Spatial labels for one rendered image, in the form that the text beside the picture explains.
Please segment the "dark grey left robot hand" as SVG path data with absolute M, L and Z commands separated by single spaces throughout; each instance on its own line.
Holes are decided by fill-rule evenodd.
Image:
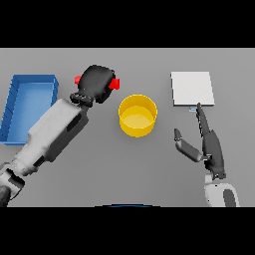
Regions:
M 115 71 L 107 67 L 89 66 L 78 82 L 78 90 L 70 94 L 71 102 L 88 108 L 93 102 L 102 104 L 112 93 L 110 84 L 115 77 Z

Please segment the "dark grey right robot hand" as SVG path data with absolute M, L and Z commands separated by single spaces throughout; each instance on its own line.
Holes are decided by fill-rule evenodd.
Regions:
M 201 104 L 196 105 L 196 117 L 202 138 L 202 150 L 185 141 L 178 128 L 174 130 L 175 147 L 193 162 L 202 161 L 205 168 L 212 173 L 212 179 L 224 179 L 226 172 L 220 140 L 216 132 L 209 127 Z

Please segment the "red beaker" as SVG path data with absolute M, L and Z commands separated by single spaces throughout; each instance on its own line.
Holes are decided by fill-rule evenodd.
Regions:
M 74 83 L 76 85 L 78 85 L 79 82 L 80 82 L 80 79 L 81 79 L 81 76 L 75 76 L 74 77 Z M 111 90 L 118 90 L 120 88 L 120 79 L 119 78 L 112 79 L 112 81 L 111 81 L 111 83 L 109 85 L 109 88 Z

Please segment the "yellow bowl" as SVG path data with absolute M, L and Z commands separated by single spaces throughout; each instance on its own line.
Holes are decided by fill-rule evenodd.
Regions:
M 148 96 L 133 94 L 120 103 L 118 115 L 120 128 L 126 135 L 143 137 L 154 128 L 157 106 Z

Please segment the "blue tray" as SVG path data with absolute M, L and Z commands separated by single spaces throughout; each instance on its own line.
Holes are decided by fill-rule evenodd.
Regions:
M 28 130 L 56 102 L 55 75 L 13 75 L 0 123 L 0 143 L 24 145 Z

